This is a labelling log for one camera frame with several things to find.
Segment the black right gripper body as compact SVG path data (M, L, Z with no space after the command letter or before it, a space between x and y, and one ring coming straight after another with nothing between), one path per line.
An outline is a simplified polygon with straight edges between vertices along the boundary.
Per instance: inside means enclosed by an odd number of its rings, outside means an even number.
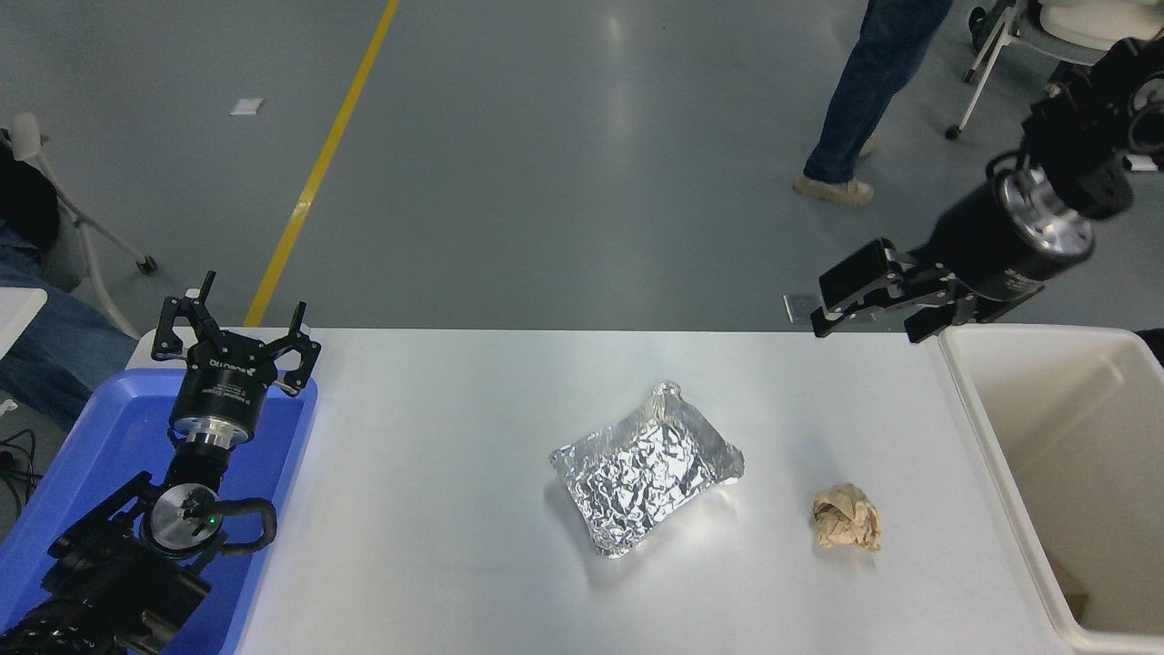
M984 181L943 213L918 248L920 264L938 265L977 296L1018 301L1046 282L1046 258L1018 232L1000 199L1002 181Z

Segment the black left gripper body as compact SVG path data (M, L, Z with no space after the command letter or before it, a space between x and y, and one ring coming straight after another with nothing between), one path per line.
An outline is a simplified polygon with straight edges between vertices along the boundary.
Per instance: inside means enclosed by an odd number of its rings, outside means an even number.
M222 332L211 339L198 337L186 354L186 376L182 380L171 422L214 418L230 423L257 423L267 401L267 391L277 378L275 361L288 348Z

